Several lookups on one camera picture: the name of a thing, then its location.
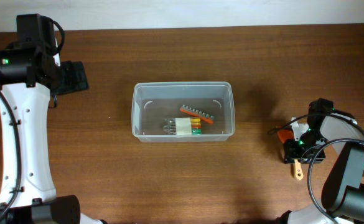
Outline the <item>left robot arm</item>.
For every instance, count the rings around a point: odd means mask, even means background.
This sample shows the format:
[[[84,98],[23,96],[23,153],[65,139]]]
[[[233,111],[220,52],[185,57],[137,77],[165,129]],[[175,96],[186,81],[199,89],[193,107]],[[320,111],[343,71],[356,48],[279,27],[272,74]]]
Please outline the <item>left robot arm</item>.
[[[17,40],[0,51],[0,223],[93,223],[75,195],[57,195],[47,141],[47,113],[57,97],[89,87],[84,66],[60,61],[58,22],[24,14],[16,24]]]

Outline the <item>clear plastic container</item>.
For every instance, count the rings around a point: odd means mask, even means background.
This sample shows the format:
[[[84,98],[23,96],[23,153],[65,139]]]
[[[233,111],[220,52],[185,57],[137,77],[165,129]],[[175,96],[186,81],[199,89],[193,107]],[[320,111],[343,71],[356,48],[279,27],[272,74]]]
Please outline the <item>clear plastic container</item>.
[[[195,118],[181,112],[186,105],[215,117],[214,124],[201,120],[202,134],[179,136],[166,134],[166,119]],[[235,106],[228,82],[154,82],[134,87],[132,134],[141,142],[226,141],[235,133]]]

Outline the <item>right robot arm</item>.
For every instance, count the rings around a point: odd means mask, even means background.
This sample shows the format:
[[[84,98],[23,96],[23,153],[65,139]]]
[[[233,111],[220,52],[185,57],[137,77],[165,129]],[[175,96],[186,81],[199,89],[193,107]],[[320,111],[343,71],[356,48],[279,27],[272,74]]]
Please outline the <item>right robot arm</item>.
[[[277,223],[364,223],[364,129],[355,117],[334,107],[333,101],[319,98],[309,104],[307,114],[293,117],[268,134],[277,134],[283,144],[284,162],[294,167],[302,180],[301,166],[307,164],[307,188],[312,204],[287,211]],[[325,159],[325,150],[334,148],[338,157],[320,199],[314,196],[312,173]]]

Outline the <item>orange screwdriver bit holder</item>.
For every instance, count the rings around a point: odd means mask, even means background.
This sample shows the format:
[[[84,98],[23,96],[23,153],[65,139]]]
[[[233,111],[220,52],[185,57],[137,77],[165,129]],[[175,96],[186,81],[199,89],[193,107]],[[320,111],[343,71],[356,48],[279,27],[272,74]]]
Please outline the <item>orange screwdriver bit holder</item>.
[[[203,111],[200,110],[196,110],[195,108],[191,108],[188,107],[186,105],[182,105],[179,109],[181,112],[188,114],[190,116],[196,117],[196,118],[200,118],[202,121],[208,123],[208,124],[214,124],[215,122],[215,117],[205,113]]]

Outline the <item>orange scraper with wooden handle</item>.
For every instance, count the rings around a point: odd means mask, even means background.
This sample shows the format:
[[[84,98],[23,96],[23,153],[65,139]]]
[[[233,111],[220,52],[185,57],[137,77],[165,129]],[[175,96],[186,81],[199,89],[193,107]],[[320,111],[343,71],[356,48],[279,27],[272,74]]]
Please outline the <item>orange scraper with wooden handle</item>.
[[[282,129],[277,132],[277,136],[283,145],[284,163],[292,165],[292,174],[296,180],[302,180],[304,177],[300,163],[302,145],[299,141],[295,141],[291,130]]]

